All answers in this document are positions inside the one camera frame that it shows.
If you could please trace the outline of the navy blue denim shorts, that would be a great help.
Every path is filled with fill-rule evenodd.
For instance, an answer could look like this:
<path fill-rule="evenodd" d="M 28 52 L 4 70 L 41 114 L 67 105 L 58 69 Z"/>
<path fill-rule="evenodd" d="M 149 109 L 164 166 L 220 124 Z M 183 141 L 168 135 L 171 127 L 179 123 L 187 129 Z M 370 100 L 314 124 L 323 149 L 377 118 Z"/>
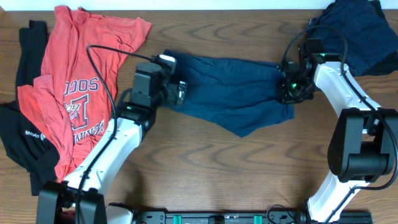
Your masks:
<path fill-rule="evenodd" d="M 184 104 L 171 110 L 215 123 L 241 138 L 294 118 L 293 106 L 279 103 L 277 84 L 283 76 L 276 63 L 172 50 L 164 54 L 177 61 L 173 78 L 187 83 Z"/>

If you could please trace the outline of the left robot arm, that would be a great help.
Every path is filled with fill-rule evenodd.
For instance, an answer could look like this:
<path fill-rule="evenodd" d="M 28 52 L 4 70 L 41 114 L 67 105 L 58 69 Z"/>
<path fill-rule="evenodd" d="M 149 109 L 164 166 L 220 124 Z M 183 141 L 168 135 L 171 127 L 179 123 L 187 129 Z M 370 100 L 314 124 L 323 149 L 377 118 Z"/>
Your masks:
<path fill-rule="evenodd" d="M 104 198 L 130 153 L 155 123 L 162 104 L 182 105 L 187 85 L 171 83 L 176 60 L 160 55 L 140 63 L 134 84 L 123 94 L 103 137 L 86 159 L 61 183 L 49 182 L 39 193 L 37 223 L 137 223 L 134 210 L 121 204 L 106 205 Z"/>

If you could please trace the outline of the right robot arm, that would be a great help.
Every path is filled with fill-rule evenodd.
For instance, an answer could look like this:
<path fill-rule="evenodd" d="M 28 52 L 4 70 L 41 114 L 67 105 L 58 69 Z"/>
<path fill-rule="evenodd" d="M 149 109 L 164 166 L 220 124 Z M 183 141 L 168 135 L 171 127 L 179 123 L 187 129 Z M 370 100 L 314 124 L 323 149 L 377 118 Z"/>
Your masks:
<path fill-rule="evenodd" d="M 307 39 L 298 52 L 299 63 L 280 65 L 279 101 L 301 103 L 321 90 L 338 121 L 328 146 L 328 175 L 295 222 L 370 223 L 369 215 L 343 210 L 360 190 L 384 190 L 395 182 L 397 111 L 372 100 L 350 74 L 346 56 L 326 53 L 320 39 Z"/>

